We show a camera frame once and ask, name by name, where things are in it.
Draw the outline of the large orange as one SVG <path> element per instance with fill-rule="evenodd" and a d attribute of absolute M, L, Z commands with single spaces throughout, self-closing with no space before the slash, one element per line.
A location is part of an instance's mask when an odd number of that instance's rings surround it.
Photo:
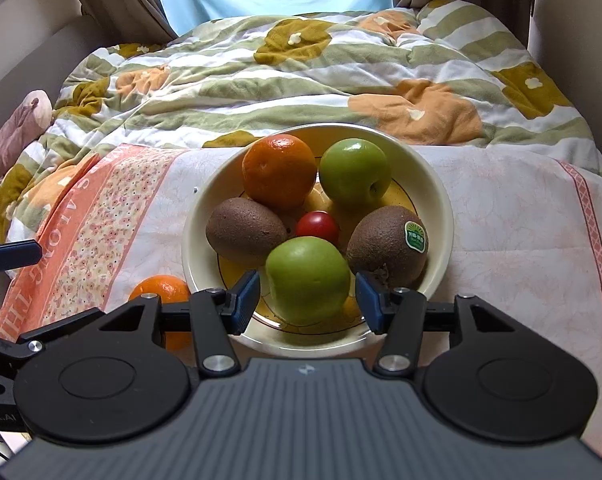
<path fill-rule="evenodd" d="M 257 202 L 278 210 L 300 206 L 316 180 L 315 156 L 291 134 L 255 141 L 241 162 L 243 188 Z"/>
<path fill-rule="evenodd" d="M 142 294 L 156 294 L 161 306 L 181 304 L 189 299 L 190 293 L 185 281 L 173 275 L 153 275 L 138 283 L 130 292 L 128 299 L 133 300 Z M 185 351 L 193 342 L 186 332 L 170 332 L 165 335 L 165 349 L 174 354 Z"/>

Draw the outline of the kiwi with green sticker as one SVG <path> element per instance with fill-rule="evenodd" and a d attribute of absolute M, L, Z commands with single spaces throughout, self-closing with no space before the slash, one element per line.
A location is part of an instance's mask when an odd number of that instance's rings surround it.
<path fill-rule="evenodd" d="M 355 227 L 345 258 L 353 274 L 369 272 L 390 288 L 412 286 L 426 266 L 428 249 L 428 233 L 417 214 L 383 206 Z"/>

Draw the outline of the plain brown kiwi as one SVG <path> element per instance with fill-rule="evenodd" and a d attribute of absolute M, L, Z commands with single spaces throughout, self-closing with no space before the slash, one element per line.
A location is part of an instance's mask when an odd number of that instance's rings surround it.
<path fill-rule="evenodd" d="M 284 222 L 254 200 L 234 197 L 212 211 L 205 236 L 217 255 L 245 266 L 263 266 L 269 253 L 287 240 Z"/>

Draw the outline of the green apple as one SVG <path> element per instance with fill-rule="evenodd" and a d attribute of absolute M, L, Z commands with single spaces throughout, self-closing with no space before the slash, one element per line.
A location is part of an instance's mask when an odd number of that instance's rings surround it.
<path fill-rule="evenodd" d="M 386 153 L 375 143 L 356 138 L 327 148 L 318 175 L 326 195 L 348 208 L 377 205 L 392 180 Z"/>
<path fill-rule="evenodd" d="M 269 305 L 288 324 L 310 326 L 342 310 L 350 290 L 350 269 L 327 240 L 300 236 L 286 240 L 267 256 Z"/>

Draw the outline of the small red tomato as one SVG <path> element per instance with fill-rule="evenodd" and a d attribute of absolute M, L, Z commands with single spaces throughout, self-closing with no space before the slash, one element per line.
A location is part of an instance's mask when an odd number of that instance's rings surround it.
<path fill-rule="evenodd" d="M 340 228 L 337 221 L 326 211 L 310 211 L 295 225 L 296 236 L 314 236 L 337 246 Z"/>

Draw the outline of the pink plush toy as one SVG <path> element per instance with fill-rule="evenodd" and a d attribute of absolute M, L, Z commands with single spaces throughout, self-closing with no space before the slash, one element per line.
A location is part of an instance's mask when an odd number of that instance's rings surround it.
<path fill-rule="evenodd" d="M 44 90 L 28 93 L 0 128 L 0 181 L 20 153 L 52 124 L 54 112 Z"/>

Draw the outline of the cream duck print bowl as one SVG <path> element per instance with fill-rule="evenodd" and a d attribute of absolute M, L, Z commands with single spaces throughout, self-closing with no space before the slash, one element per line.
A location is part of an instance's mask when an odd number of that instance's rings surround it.
<path fill-rule="evenodd" d="M 363 127 L 311 125 L 258 140 L 212 174 L 188 214 L 183 263 L 192 290 L 259 272 L 245 346 L 339 356 L 377 338 L 356 274 L 431 296 L 453 231 L 444 186 L 412 148 Z"/>

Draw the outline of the pink floral table cloth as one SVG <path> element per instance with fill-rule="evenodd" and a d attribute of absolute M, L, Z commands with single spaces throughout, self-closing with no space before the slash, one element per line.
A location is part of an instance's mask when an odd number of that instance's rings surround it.
<path fill-rule="evenodd" d="M 475 294 L 571 352 L 600 397 L 584 438 L 602 456 L 602 177 L 516 146 L 423 146 L 454 216 L 450 264 L 437 296 Z M 182 276 L 188 209 L 232 148 L 142 148 L 64 164 L 7 192 L 38 213 L 14 220 L 10 240 L 37 238 L 44 257 L 16 272 L 0 308 L 0 336 L 92 307 L 109 311 L 155 275 Z"/>

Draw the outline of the grey bed headboard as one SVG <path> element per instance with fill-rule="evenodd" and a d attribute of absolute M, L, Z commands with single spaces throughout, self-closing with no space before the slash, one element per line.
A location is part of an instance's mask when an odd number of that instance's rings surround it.
<path fill-rule="evenodd" d="M 28 54 L 0 80 L 0 127 L 33 90 L 57 98 L 62 82 L 89 53 L 109 44 L 90 17 L 80 16 Z"/>

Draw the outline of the floral striped duvet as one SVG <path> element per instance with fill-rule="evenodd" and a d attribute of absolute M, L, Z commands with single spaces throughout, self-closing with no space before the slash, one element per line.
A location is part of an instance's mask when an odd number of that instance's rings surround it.
<path fill-rule="evenodd" d="M 169 44 L 85 55 L 62 82 L 50 126 L 0 182 L 0 242 L 32 237 L 49 212 L 36 185 L 92 154 L 223 148 L 319 122 L 416 145 L 528 146 L 602 177 L 586 118 L 481 6 L 240 16 Z"/>

